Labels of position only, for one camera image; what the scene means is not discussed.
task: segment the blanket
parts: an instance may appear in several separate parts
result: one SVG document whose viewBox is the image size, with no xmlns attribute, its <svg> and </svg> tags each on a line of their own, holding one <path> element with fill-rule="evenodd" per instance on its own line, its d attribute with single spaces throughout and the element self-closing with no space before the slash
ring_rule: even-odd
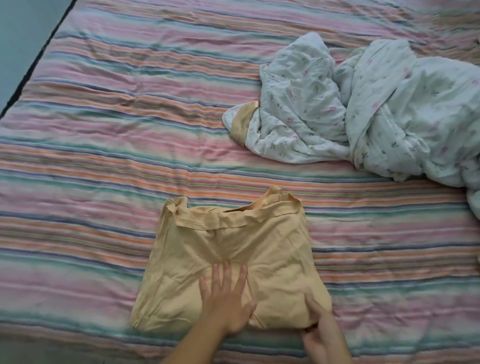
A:
<svg viewBox="0 0 480 364">
<path fill-rule="evenodd" d="M 262 65 L 260 79 L 260 107 L 222 118 L 252 152 L 285 163 L 349 160 L 396 181 L 425 174 L 466 187 L 480 218 L 479 67 L 417 58 L 405 39 L 376 40 L 335 67 L 309 33 Z"/>
</svg>

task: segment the bed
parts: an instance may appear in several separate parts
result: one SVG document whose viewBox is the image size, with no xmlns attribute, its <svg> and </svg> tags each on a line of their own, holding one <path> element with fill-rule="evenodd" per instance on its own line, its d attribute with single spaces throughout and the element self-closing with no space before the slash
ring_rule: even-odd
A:
<svg viewBox="0 0 480 364">
<path fill-rule="evenodd" d="M 420 56 L 480 64 L 477 1 L 77 1 L 0 121 L 3 358 L 158 362 L 180 336 L 127 320 L 163 203 L 236 207 L 276 184 L 304 204 L 358 363 L 480 362 L 480 224 L 464 190 L 230 140 L 222 114 L 258 99 L 259 65 L 309 31 L 338 62 L 405 37 Z M 305 362 L 288 331 L 246 332 L 217 358 Z"/>
</svg>

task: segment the person's right hand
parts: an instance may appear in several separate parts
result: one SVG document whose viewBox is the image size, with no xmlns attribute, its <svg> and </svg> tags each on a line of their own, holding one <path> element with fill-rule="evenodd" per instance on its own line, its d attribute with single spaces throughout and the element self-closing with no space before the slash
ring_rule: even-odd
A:
<svg viewBox="0 0 480 364">
<path fill-rule="evenodd" d="M 303 346 L 313 364 L 352 364 L 347 342 L 333 315 L 311 294 L 305 295 L 308 308 L 318 318 L 318 327 L 302 332 Z"/>
</svg>

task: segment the waistband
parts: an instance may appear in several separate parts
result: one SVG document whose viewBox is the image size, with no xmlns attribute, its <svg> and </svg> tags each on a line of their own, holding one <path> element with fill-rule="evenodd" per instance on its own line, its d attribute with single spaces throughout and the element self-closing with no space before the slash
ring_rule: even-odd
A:
<svg viewBox="0 0 480 364">
<path fill-rule="evenodd" d="M 186 197 L 177 197 L 165 203 L 162 215 L 170 211 L 178 226 L 197 230 L 239 228 L 265 221 L 276 216 L 294 214 L 303 209 L 300 200 L 277 186 L 270 189 L 248 206 L 228 209 L 224 207 L 187 207 Z"/>
</svg>

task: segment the mattress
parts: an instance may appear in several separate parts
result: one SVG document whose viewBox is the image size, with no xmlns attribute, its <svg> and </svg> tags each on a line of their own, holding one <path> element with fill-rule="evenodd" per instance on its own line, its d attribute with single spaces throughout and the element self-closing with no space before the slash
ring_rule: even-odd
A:
<svg viewBox="0 0 480 364">
<path fill-rule="evenodd" d="M 237 207 L 276 184 L 302 200 L 316 268 L 359 363 L 480 362 L 480 224 L 464 190 L 347 162 L 273 162 L 236 145 L 221 120 L 258 99 L 260 64 L 310 31 L 338 62 L 404 37 L 420 56 L 479 64 L 480 4 L 458 8 L 78 0 L 0 121 L 4 347 L 158 360 L 181 335 L 127 321 L 164 202 Z M 305 353 L 298 332 L 247 331 L 217 358 L 299 363 Z"/>
</svg>

